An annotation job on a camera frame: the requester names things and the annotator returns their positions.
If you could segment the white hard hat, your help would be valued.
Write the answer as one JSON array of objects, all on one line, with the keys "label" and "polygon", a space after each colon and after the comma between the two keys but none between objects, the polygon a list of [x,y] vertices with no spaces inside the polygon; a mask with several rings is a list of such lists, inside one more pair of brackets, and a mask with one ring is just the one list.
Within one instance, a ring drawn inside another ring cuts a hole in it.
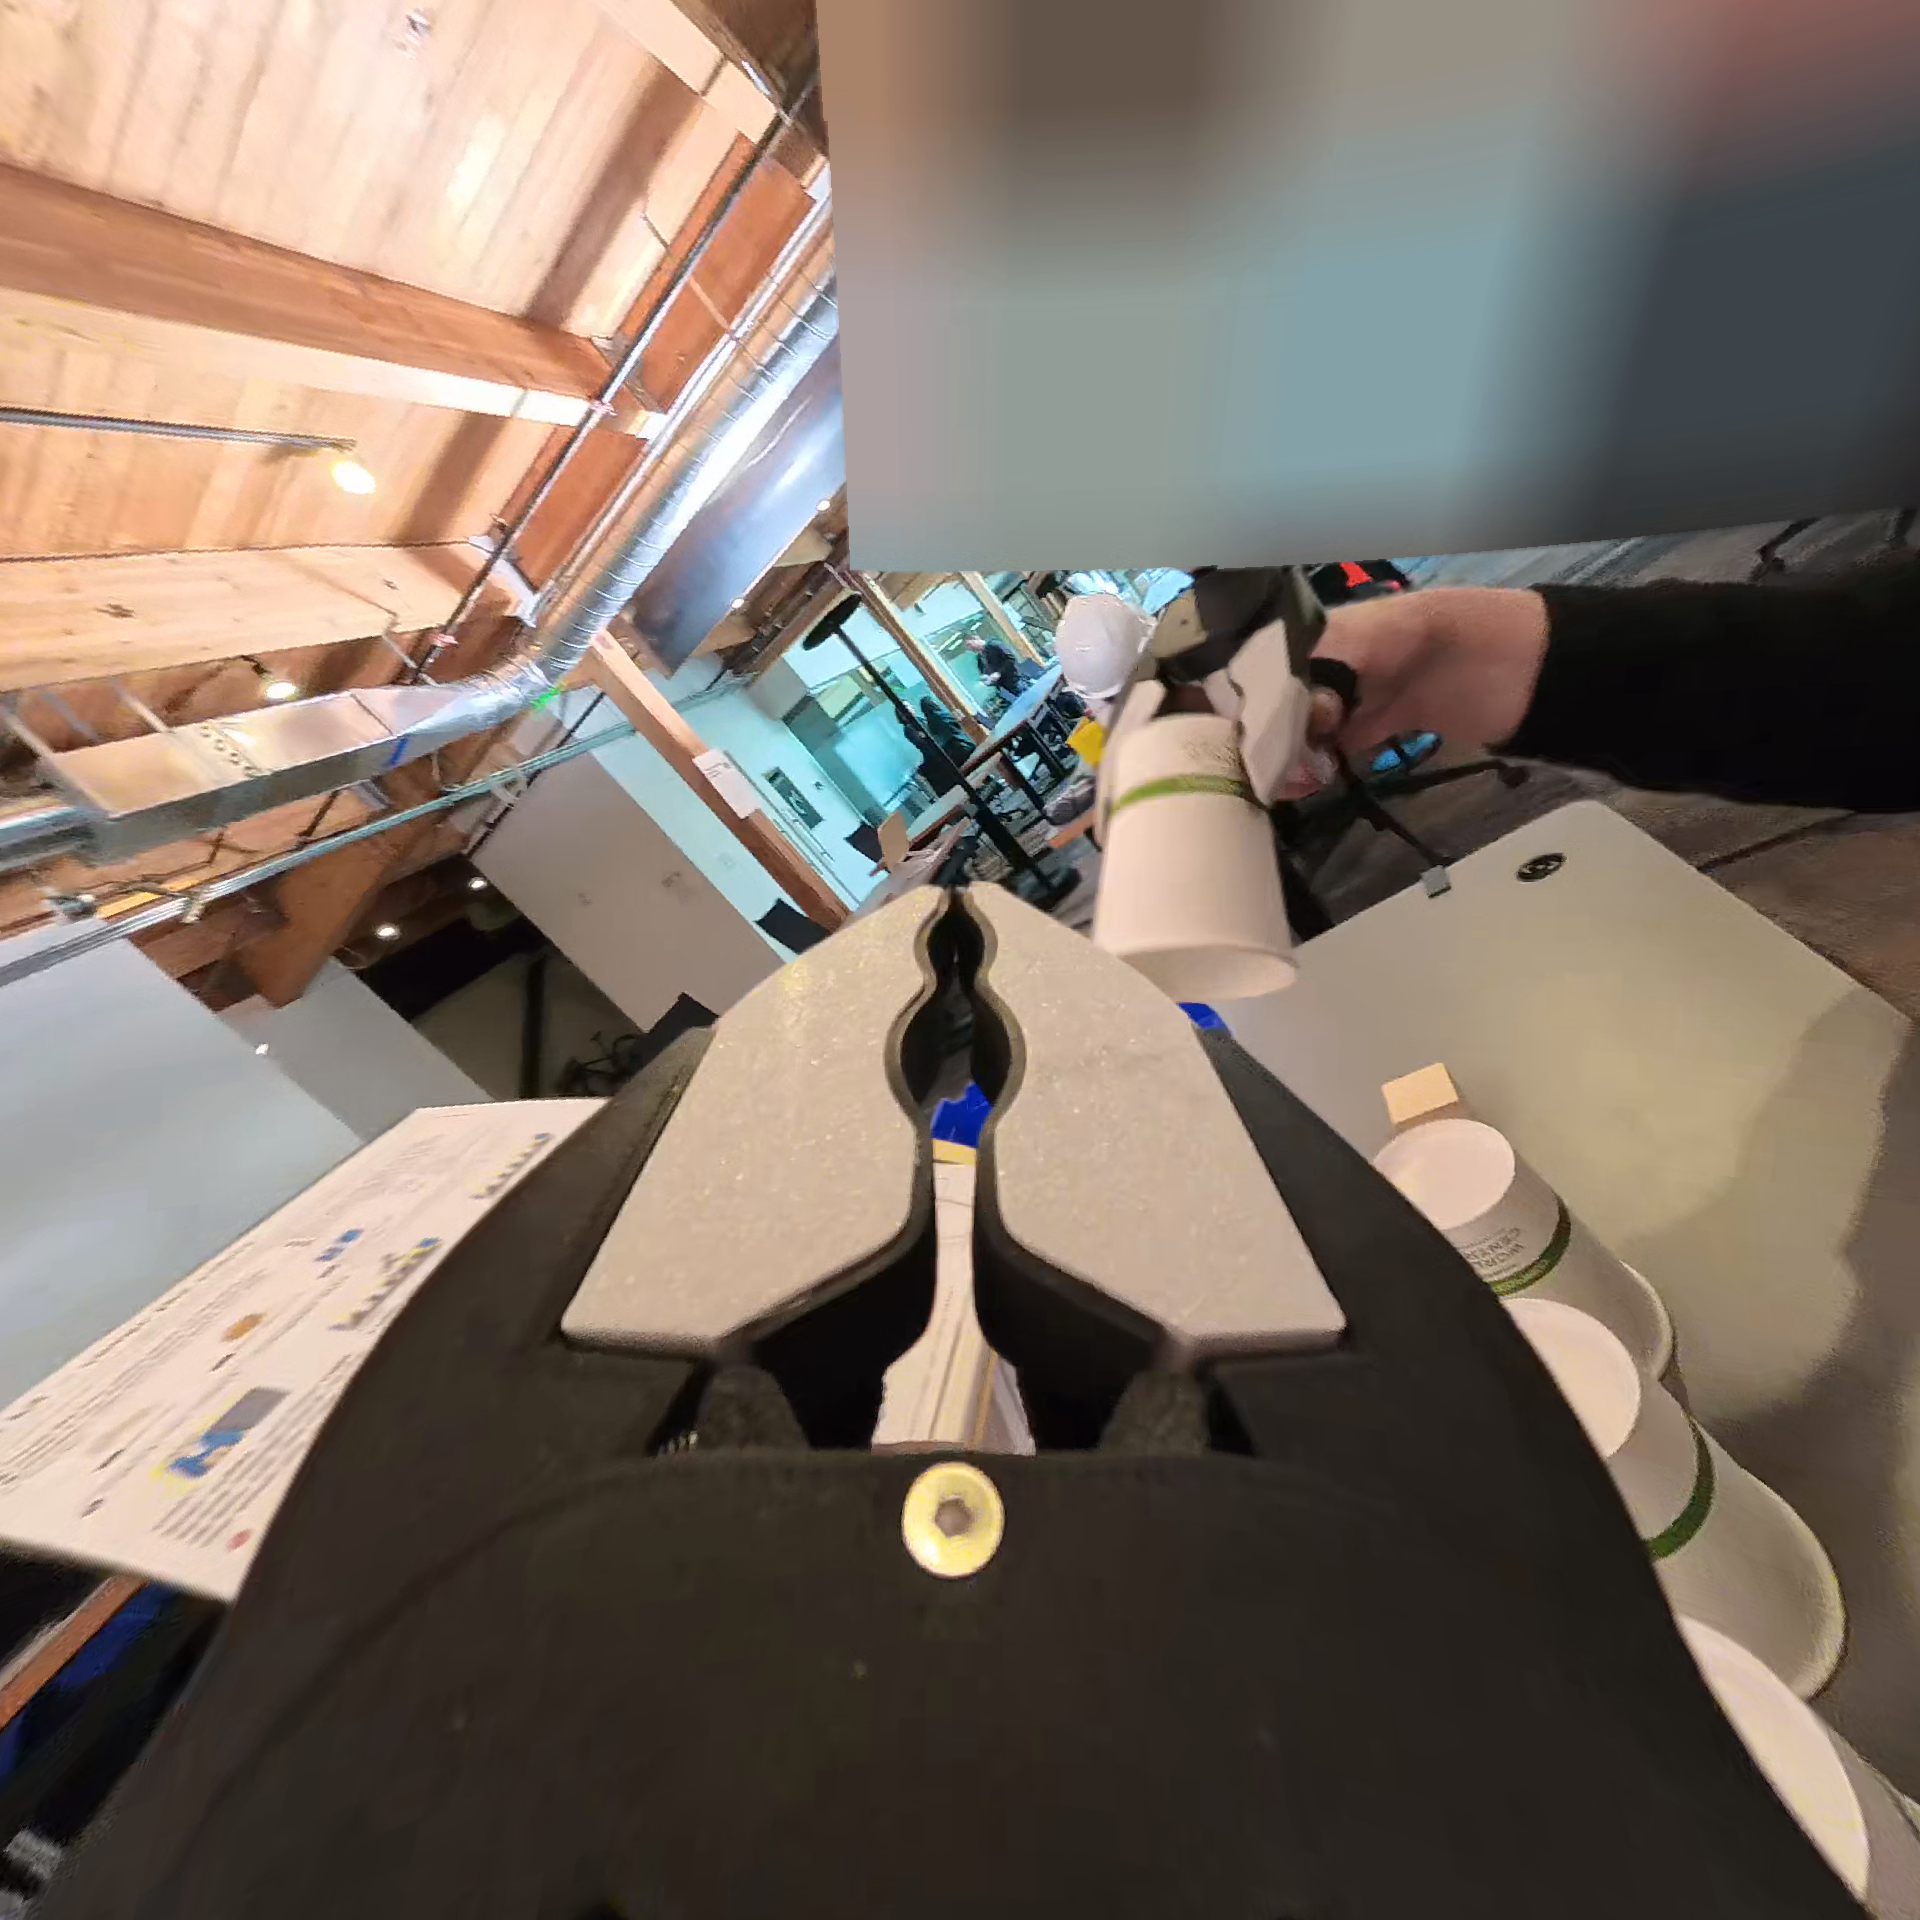
[{"label": "white hard hat", "polygon": [[1113,593],[1066,600],[1054,627],[1063,685],[1088,707],[1116,703],[1147,654],[1154,617]]}]

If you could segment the blue plastic bin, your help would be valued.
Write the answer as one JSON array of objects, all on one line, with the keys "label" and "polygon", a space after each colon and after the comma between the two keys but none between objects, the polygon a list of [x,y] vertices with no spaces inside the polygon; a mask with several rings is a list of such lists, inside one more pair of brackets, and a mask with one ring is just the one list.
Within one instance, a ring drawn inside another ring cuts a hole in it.
[{"label": "blue plastic bin", "polygon": [[[1206,1001],[1183,1001],[1183,1009],[1188,1023],[1201,1031],[1230,1031],[1225,1018]],[[944,1096],[935,1105],[928,1133],[935,1145],[974,1154],[990,1115],[990,1098],[977,1082],[969,1080],[963,1094]]]}]

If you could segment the person's right forearm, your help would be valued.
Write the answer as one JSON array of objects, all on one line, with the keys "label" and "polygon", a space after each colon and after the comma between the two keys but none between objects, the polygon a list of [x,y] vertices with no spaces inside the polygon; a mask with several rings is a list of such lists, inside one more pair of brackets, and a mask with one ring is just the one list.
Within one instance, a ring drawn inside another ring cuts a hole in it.
[{"label": "person's right forearm", "polygon": [[1918,558],[1783,583],[1543,589],[1524,760],[1742,805],[1918,809]]}]

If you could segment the printed instruction sheet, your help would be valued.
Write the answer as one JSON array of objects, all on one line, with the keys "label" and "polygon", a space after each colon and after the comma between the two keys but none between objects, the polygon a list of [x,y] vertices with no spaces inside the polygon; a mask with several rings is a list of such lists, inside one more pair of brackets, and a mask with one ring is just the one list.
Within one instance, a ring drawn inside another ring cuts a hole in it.
[{"label": "printed instruction sheet", "polygon": [[419,1110],[2,1417],[2,1546],[232,1600],[419,1289],[604,1110]]}]

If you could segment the wooden pillar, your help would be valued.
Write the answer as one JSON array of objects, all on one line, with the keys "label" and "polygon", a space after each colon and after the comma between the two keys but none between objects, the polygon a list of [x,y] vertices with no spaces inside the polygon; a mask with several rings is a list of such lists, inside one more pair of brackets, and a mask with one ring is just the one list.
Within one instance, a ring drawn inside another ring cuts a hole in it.
[{"label": "wooden pillar", "polygon": [[743,809],[739,801],[748,794],[742,774],[719,783],[723,755],[706,749],[694,726],[665,701],[639,664],[623,651],[611,633],[590,638],[583,672],[588,681],[611,697],[631,731],[664,760],[684,783],[689,794],[703,802],[724,832],[743,848],[753,865],[799,907],[812,925],[839,931],[850,919],[848,901],[830,881],[768,822],[761,807]]}]

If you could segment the silver ventilation duct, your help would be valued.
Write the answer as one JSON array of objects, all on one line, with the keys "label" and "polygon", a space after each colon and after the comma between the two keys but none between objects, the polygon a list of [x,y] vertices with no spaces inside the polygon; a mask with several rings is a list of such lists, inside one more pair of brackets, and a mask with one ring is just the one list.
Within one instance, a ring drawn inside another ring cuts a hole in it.
[{"label": "silver ventilation duct", "polygon": [[4,809],[4,871],[145,857],[284,802],[385,777],[560,690],[619,615],[665,667],[714,630],[848,483],[838,271],[696,378],[664,447],[537,601],[524,648],[457,681],[355,688],[41,755],[52,787]]}]

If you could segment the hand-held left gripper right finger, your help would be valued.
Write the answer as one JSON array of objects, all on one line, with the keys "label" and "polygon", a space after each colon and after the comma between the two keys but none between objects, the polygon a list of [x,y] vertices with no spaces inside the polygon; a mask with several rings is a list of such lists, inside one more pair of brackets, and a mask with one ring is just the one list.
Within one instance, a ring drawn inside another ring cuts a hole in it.
[{"label": "hand-held left gripper right finger", "polygon": [[1092,1449],[1142,1377],[1336,1352],[1350,1320],[1209,1035],[1018,896],[961,896],[978,1323],[1040,1449]]}]

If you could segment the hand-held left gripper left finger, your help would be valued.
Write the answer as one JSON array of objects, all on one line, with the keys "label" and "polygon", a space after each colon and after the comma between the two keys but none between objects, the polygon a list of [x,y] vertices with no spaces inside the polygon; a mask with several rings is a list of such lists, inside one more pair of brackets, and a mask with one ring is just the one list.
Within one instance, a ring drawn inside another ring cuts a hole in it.
[{"label": "hand-held left gripper left finger", "polygon": [[866,1449],[938,1302],[922,1112],[954,896],[848,925],[712,1030],[560,1330],[768,1375],[816,1449]]}]

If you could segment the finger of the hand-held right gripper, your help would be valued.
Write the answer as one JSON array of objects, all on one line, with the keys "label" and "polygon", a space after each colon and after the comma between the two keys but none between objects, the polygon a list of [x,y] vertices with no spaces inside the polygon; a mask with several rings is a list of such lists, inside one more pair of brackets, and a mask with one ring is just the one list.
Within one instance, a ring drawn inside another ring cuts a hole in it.
[{"label": "finger of the hand-held right gripper", "polygon": [[1258,805],[1302,801],[1327,784],[1327,751],[1313,737],[1316,696],[1297,672],[1282,621],[1266,622],[1212,674],[1212,707],[1238,728]]},{"label": "finger of the hand-held right gripper", "polygon": [[1174,654],[1147,646],[1121,690],[1121,731],[1137,731],[1171,717],[1212,717],[1212,696],[1206,678],[1209,648],[1201,640]]}]

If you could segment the person's right hand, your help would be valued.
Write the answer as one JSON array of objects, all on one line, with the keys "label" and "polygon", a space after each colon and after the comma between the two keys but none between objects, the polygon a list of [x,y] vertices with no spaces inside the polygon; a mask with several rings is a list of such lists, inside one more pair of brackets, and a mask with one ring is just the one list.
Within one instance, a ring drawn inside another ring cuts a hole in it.
[{"label": "person's right hand", "polygon": [[1545,664],[1547,603],[1532,591],[1432,589],[1337,608],[1314,648],[1352,671],[1353,707],[1313,696],[1311,744],[1288,783],[1304,799],[1337,777],[1336,758],[1404,734],[1502,749],[1520,731]]}]

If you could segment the white paper cup green band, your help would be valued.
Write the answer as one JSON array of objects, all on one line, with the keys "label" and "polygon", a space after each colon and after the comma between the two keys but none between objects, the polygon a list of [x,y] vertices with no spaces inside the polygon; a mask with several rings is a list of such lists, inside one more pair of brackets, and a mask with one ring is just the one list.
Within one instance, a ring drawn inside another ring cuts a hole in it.
[{"label": "white paper cup green band", "polygon": [[1918,1917],[1918,1807],[1870,1768],[1751,1650],[1675,1618],[1750,1759],[1827,1866],[1878,1919]]},{"label": "white paper cup green band", "polygon": [[1609,1473],[1672,1609],[1742,1647],[1799,1699],[1822,1694],[1848,1615],[1812,1528],[1601,1320],[1562,1303],[1506,1312]]},{"label": "white paper cup green band", "polygon": [[1174,1001],[1252,1001],[1299,969],[1274,826],[1235,720],[1154,680],[1113,712],[1096,771],[1092,942]]},{"label": "white paper cup green band", "polygon": [[1498,1128],[1423,1121],[1383,1143],[1374,1168],[1496,1297],[1586,1312],[1647,1375],[1670,1375],[1675,1338],[1658,1289],[1586,1227]]}]

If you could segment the black tripod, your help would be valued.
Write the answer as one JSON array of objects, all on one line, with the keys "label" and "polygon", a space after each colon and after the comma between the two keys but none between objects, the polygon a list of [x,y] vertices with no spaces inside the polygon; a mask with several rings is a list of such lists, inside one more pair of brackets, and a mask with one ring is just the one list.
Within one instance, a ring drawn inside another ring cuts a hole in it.
[{"label": "black tripod", "polygon": [[1313,879],[1353,827],[1366,826],[1399,841],[1417,857],[1417,874],[1428,874],[1446,870],[1450,855],[1432,848],[1401,819],[1399,802],[1479,777],[1498,779],[1505,791],[1530,783],[1530,768],[1518,760],[1500,753],[1450,758],[1446,742],[1434,731],[1393,737],[1360,763],[1336,751],[1327,751],[1327,758],[1331,783],[1304,801],[1282,802],[1274,814],[1288,899],[1308,903],[1314,914],[1327,910],[1313,889]]}]

